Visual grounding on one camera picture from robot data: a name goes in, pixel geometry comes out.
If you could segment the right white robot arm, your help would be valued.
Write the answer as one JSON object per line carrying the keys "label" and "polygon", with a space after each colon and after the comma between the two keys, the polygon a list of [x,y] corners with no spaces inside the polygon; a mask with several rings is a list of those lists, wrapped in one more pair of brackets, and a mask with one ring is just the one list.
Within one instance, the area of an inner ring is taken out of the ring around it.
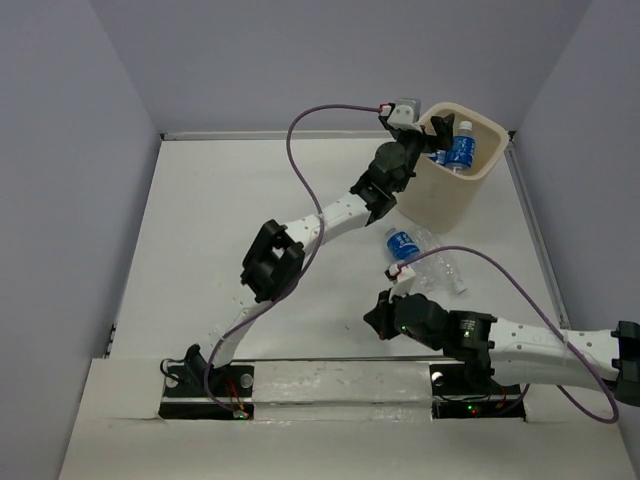
{"label": "right white robot arm", "polygon": [[487,313],[446,310],[422,294],[379,294],[364,315],[382,340],[406,336],[461,362],[470,391],[493,383],[559,385],[597,390],[605,385],[618,402],[639,405],[639,325],[613,330],[565,330],[509,321]]}

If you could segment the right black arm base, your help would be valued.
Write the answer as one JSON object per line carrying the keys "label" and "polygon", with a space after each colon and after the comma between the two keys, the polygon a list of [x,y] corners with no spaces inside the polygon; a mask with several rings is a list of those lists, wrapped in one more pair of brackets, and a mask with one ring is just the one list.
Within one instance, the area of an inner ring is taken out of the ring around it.
{"label": "right black arm base", "polygon": [[434,420],[487,418],[526,419],[519,385],[502,386],[491,380],[476,387],[464,378],[464,365],[437,363],[429,366]]}

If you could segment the blue label bottle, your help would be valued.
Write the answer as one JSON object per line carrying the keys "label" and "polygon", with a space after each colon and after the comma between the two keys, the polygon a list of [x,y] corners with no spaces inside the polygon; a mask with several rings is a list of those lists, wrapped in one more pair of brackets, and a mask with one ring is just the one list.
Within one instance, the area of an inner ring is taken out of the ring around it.
{"label": "blue label bottle", "polygon": [[454,131],[451,149],[445,156],[444,167],[453,172],[466,172],[474,161],[476,141],[473,136],[473,124],[463,120]]}
{"label": "blue label bottle", "polygon": [[445,166],[447,162],[447,154],[448,152],[446,150],[437,149],[433,152],[428,153],[427,157],[434,163]]}
{"label": "blue label bottle", "polygon": [[404,230],[390,227],[385,231],[385,245],[396,262],[406,262],[417,257],[421,250]]}

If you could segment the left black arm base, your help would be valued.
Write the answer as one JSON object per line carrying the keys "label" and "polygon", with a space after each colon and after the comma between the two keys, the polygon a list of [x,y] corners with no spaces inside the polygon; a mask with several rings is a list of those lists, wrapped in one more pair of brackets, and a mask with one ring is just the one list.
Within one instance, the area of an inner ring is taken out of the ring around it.
{"label": "left black arm base", "polygon": [[158,415],[165,420],[252,420],[255,368],[231,364],[211,373],[207,393],[185,365],[161,365],[164,386]]}

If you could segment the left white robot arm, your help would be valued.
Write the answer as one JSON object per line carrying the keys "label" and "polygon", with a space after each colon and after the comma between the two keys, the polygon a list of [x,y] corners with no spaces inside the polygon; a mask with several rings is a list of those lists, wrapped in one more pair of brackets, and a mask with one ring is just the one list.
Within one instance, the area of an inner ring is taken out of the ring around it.
{"label": "left white robot arm", "polygon": [[293,292],[320,246],[386,216],[397,204],[396,195],[405,191],[415,176],[420,155],[451,147],[453,114],[431,117],[433,132],[428,134],[418,121],[398,117],[408,111],[397,104],[376,110],[393,140],[377,148],[365,172],[340,199],[321,207],[311,193],[315,214],[285,224],[269,220],[261,226],[242,261],[240,276],[241,284],[251,290],[253,301],[242,308],[231,326],[210,334],[208,355],[201,353],[198,344],[189,347],[185,355],[186,381],[195,392],[209,395],[219,388],[221,369],[231,362],[246,332],[262,314]]}

